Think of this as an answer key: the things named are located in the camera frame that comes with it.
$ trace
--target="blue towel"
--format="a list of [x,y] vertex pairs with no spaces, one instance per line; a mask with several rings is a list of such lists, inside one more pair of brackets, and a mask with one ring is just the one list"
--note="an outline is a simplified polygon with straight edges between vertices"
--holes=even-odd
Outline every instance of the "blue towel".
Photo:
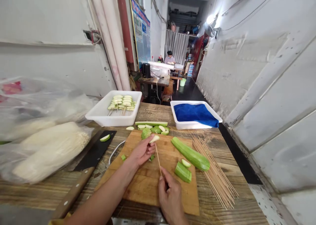
[[197,121],[201,124],[218,128],[218,119],[207,110],[204,104],[179,104],[174,106],[178,121]]

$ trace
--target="clear plastic bag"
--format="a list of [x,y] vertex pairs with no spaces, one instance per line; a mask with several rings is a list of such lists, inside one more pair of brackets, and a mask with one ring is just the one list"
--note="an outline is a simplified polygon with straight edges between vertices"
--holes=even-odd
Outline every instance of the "clear plastic bag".
[[1,177],[35,184],[73,160],[88,144],[93,128],[67,122],[41,130],[20,142],[0,145]]
[[0,141],[22,139],[65,122],[86,123],[85,114],[97,102],[63,81],[0,80]]

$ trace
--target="person's hand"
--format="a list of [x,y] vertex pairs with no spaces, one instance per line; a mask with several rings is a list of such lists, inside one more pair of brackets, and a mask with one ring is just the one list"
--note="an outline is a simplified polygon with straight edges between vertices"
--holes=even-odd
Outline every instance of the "person's hand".
[[162,212],[170,225],[189,224],[183,211],[181,184],[163,167],[159,178],[159,202]]
[[140,141],[128,158],[133,160],[138,166],[143,165],[156,152],[156,143],[149,144],[154,136],[155,134],[152,134]]

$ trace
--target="poster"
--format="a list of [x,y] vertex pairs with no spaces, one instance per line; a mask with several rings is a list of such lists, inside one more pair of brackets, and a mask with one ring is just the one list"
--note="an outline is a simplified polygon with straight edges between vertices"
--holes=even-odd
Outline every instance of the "poster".
[[150,61],[150,21],[135,0],[131,1],[138,68]]

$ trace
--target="person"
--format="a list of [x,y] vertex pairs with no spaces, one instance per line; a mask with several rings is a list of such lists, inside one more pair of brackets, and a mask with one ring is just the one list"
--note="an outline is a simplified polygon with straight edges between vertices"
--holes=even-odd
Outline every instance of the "person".
[[172,56],[172,51],[168,51],[167,52],[168,56],[166,57],[165,59],[165,63],[172,63],[172,64],[175,64],[175,59],[174,57]]
[[[155,143],[149,144],[154,134],[140,141],[123,165],[74,214],[65,220],[67,225],[104,225],[121,201],[136,171],[156,152]],[[181,185],[163,167],[159,178],[159,202],[170,225],[189,225],[184,215]]]

